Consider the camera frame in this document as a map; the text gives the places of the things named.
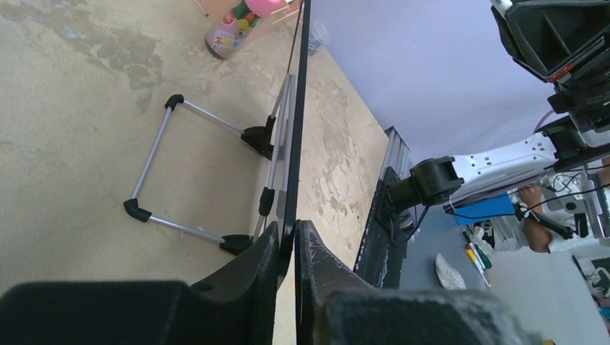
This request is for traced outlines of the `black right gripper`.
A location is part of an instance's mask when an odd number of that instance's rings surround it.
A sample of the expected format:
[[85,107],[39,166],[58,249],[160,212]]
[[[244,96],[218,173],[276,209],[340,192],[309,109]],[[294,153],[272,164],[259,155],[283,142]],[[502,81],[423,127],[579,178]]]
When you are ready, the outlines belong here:
[[586,143],[609,142],[609,2],[492,1],[502,45]]

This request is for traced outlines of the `white whiteboard black frame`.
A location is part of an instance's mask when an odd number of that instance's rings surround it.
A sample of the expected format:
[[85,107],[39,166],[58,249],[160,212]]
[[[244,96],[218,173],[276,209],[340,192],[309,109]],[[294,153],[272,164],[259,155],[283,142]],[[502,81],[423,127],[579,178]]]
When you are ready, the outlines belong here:
[[299,194],[299,173],[301,167],[301,149],[303,147],[303,128],[304,128],[304,112],[306,99],[306,79],[308,73],[308,41],[311,19],[311,2],[303,1],[302,9],[299,11],[302,15],[301,20],[301,36],[298,53],[298,70],[296,75],[295,102],[292,106],[294,114],[291,116],[293,120],[292,135],[290,138],[291,148],[289,150],[290,157],[287,159],[287,186],[286,186],[286,201],[282,208],[283,214],[283,231],[281,237],[280,248],[280,264],[279,275],[285,277],[287,275],[291,255],[293,251],[294,232],[296,228],[296,211]]

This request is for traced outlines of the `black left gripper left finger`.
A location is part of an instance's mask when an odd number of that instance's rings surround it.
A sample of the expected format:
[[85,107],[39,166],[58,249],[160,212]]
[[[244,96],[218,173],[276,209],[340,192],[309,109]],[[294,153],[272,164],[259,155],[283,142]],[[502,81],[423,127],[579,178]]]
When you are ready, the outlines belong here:
[[278,225],[203,280],[30,282],[1,297],[3,344],[270,344]]

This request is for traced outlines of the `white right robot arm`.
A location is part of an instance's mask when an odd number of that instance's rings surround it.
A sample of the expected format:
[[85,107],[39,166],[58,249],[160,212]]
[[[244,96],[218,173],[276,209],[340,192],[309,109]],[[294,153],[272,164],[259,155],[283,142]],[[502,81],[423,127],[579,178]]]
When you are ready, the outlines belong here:
[[609,153],[609,3],[494,1],[491,11],[512,60],[553,85],[560,118],[513,144],[420,162],[385,188],[390,211],[472,203]]

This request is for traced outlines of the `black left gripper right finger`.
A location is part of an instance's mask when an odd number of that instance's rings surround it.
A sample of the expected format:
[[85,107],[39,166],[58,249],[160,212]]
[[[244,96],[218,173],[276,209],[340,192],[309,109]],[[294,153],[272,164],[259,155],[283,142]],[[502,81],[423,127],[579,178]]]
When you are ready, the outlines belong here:
[[312,221],[295,228],[297,344],[543,344],[477,290],[379,289],[349,269]]

